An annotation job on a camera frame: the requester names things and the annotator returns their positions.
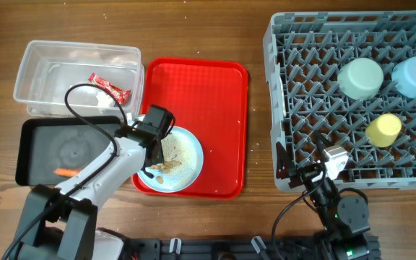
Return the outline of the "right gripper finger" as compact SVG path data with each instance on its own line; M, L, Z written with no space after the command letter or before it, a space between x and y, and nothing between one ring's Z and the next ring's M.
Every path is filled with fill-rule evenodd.
M316 146L319 154L322 154L325 148L333 146L333 143L319 131L315 131L314 136L316 137Z
M276 164L276 178L286 179L295 175L295 163L291 160L287 150L280 143L276 143L277 164Z

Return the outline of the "light blue plate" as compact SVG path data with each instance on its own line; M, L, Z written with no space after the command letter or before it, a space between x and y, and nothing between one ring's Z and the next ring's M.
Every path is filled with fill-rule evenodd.
M153 174L154 178L148 178L142 171L138 172L141 182L153 191L161 193L175 193L188 188L200 175L204 154L199 140L188 130L175 126L169 135L162 140L162 153L164 162L177 160L182 163L181 179L179 182L166 181L160 185L156 181L156 172L146 167L146 171Z

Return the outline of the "red snack wrapper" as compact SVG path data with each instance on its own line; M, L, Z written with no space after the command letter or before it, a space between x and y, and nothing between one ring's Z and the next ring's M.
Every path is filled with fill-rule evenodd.
M114 86L108 80L103 79L96 75L96 73L92 73L89 77L89 82L97 85L104 90L107 90L115 99L117 99L120 105L125 105L128 99L131 97L131 90L123 90L119 87Z

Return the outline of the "white tissue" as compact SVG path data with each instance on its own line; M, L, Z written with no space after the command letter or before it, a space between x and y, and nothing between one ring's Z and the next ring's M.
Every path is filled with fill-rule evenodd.
M113 107L116 102L114 101L114 99L108 95L106 92L99 92L96 95L97 98L97 107L99 108L109 108L109 107Z

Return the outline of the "yellow cup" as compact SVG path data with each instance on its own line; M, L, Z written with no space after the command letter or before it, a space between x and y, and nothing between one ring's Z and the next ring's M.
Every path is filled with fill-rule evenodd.
M402 129L402 122L398 116L385 113L371 121L365 129L365 135L375 147L391 146Z

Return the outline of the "green bowl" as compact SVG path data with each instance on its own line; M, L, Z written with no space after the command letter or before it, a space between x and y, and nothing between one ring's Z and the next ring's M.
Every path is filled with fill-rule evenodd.
M373 98L380 90L383 80L381 66L369 58L351 61L337 75L341 91L354 100Z

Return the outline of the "orange carrot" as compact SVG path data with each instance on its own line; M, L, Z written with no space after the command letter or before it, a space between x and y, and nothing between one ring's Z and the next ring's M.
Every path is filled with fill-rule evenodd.
M54 170L54 173L58 176L62 176L65 178L72 178L75 175L77 175L80 171L80 169L57 168Z

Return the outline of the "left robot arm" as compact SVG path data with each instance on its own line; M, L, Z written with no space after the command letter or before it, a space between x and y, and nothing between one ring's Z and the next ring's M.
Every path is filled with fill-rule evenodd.
M175 122L151 105L141 121L106 134L110 144L74 177L35 186L4 259L92 259L100 208L130 175L163 161L161 141Z

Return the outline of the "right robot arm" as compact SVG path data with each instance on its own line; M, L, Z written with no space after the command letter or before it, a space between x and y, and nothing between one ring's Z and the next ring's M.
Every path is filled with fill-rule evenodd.
M339 190L334 184L334 179L346 167L349 153L321 133L314 135L321 159L301 168L291 160L284 146L280 142L276 143L276 179L287 179L291 188L303 185L305 190L274 221L271 234L274 250L280 259L284 259L277 245L277 226L285 213L309 198L324 226L324 231L313 237L313 244L320 250L322 258L360 259L369 256L371 250L365 236L370 230L368 197L356 188Z

